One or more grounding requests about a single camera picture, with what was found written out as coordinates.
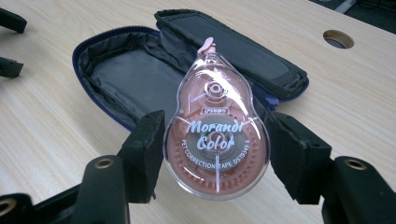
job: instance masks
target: open pencil case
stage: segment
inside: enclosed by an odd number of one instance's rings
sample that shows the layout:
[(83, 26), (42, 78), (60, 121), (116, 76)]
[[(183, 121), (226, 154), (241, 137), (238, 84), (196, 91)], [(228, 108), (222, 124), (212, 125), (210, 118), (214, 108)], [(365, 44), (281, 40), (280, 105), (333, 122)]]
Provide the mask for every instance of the open pencil case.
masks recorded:
[(177, 89), (205, 39), (247, 79), (256, 103), (273, 110), (308, 86), (306, 72), (220, 21), (195, 10), (159, 11), (159, 30), (121, 27), (85, 40), (73, 66), (89, 96), (113, 119), (132, 130), (141, 117), (177, 109)]

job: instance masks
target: black clamp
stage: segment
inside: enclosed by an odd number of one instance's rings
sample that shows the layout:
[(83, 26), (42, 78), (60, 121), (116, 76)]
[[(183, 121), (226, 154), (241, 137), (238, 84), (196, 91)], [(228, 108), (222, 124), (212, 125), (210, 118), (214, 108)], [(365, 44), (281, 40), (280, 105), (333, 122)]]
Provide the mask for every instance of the black clamp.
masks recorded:
[[(23, 34), (27, 21), (21, 16), (0, 8), (0, 26)], [(17, 77), (23, 63), (0, 57), (0, 77)]]
[[(396, 223), (396, 194), (375, 168), (332, 148), (291, 116), (264, 116), (271, 163), (299, 204), (324, 198), (325, 224)], [(144, 116), (117, 156), (91, 161), (81, 185), (32, 205), (25, 194), (0, 197), (0, 223), (129, 223), (128, 203), (148, 203), (161, 168), (163, 111)]]

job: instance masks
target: wooden table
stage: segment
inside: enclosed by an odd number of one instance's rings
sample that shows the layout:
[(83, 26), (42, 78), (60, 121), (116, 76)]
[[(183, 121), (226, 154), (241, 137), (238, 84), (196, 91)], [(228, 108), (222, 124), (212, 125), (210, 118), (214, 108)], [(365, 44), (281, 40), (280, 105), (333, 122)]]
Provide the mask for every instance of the wooden table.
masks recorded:
[[(396, 35), (308, 1), (15, 1), (23, 35), (0, 29), (0, 56), (24, 63), (0, 77), (0, 195), (25, 192), (39, 203), (81, 181), (92, 159), (115, 154), (129, 132), (102, 112), (72, 68), (83, 40), (127, 25), (155, 26), (153, 14), (193, 8), (209, 14), (303, 68), (308, 90), (277, 110), (297, 118), (332, 147), (370, 162), (396, 189)], [(337, 49), (327, 30), (351, 36)], [(292, 201), (271, 167), (248, 194), (227, 202), (190, 195), (160, 172), (157, 200), (130, 204), (133, 223), (320, 223), (320, 205)]]

